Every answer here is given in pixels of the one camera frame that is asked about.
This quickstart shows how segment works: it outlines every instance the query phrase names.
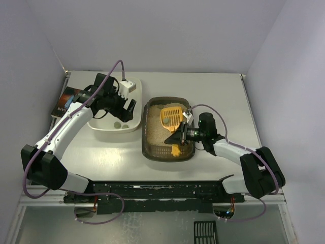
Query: tabletop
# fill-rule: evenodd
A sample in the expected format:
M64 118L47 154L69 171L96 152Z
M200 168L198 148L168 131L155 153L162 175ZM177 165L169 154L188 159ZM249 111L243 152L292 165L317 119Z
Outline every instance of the tabletop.
M72 71L68 86L83 89L94 82L98 72ZM119 78L121 73L113 72ZM141 73L126 72L142 82L142 111L154 97L181 97L190 105L208 104L224 117L229 139L247 147L259 147L245 88L240 74L206 73ZM208 108L198 107L194 122ZM215 115L218 132L224 127ZM235 163L214 157L205 151L196 151L185 162L164 163L145 158L141 150L141 125L131 133L109 134L85 125L68 146L62 163L76 174L92 180L218 180L230 174L242 174Z

